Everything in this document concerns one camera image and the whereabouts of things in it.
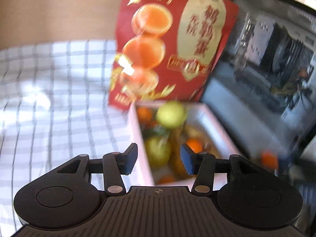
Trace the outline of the spotted yellow banana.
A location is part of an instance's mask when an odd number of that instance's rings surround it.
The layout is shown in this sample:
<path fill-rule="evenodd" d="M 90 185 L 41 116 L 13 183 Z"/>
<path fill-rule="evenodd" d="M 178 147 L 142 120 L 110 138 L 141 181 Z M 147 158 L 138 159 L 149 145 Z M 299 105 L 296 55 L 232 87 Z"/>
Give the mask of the spotted yellow banana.
<path fill-rule="evenodd" d="M 221 158 L 212 139 L 199 128 L 192 125 L 185 125 L 183 128 L 185 143 L 195 152 L 206 152 Z"/>

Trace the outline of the white grid tablecloth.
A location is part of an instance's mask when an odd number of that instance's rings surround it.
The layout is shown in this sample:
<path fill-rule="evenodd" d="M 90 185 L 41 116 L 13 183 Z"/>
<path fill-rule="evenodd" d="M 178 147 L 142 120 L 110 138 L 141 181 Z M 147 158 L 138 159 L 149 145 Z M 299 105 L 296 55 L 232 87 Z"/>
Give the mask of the white grid tablecloth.
<path fill-rule="evenodd" d="M 113 40 L 1 50 L 1 236 L 21 227 L 24 185 L 80 154 L 101 158 L 132 142 L 127 112 L 108 104 Z"/>

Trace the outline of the red egg gift box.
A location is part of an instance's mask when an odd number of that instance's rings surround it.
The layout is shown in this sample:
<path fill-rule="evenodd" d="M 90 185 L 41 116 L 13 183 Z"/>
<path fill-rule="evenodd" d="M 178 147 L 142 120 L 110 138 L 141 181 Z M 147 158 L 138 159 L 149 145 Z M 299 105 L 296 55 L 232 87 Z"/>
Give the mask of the red egg gift box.
<path fill-rule="evenodd" d="M 196 101 L 238 13 L 230 0 L 122 0 L 109 104 Z"/>

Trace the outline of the green pear with stem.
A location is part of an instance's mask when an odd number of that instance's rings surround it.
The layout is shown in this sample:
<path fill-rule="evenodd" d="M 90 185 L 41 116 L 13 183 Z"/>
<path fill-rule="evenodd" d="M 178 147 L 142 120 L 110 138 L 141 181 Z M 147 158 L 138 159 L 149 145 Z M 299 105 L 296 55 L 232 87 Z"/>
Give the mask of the green pear with stem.
<path fill-rule="evenodd" d="M 151 136 L 144 142 L 148 163 L 152 169 L 168 164 L 172 147 L 170 142 L 162 136 Z"/>

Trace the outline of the orange mandarin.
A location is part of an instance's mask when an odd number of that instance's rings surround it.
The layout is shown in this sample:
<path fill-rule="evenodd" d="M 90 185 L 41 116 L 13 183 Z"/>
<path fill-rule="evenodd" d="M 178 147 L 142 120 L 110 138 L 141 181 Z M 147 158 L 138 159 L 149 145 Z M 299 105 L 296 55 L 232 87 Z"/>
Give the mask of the orange mandarin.
<path fill-rule="evenodd" d="M 169 175 L 162 176 L 158 180 L 157 184 L 158 185 L 165 185 L 165 184 L 169 184 L 169 183 L 172 183 L 175 181 L 176 181 L 176 179 L 174 178 L 174 176 L 169 174 Z"/>
<path fill-rule="evenodd" d="M 264 151 L 261 154 L 261 164 L 264 168 L 269 170 L 277 170 L 278 169 L 278 157 L 269 151 Z"/>
<path fill-rule="evenodd" d="M 204 150 L 204 144 L 200 139 L 188 138 L 186 144 L 191 148 L 194 153 L 200 153 Z"/>

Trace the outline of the black computer case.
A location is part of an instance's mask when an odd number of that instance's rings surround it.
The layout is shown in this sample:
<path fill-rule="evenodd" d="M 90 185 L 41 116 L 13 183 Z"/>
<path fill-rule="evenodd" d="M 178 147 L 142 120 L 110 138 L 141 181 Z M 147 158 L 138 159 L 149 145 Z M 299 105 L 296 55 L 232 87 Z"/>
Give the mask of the black computer case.
<path fill-rule="evenodd" d="M 202 96 L 241 152 L 312 155 L 315 0 L 231 0 L 239 8 Z"/>

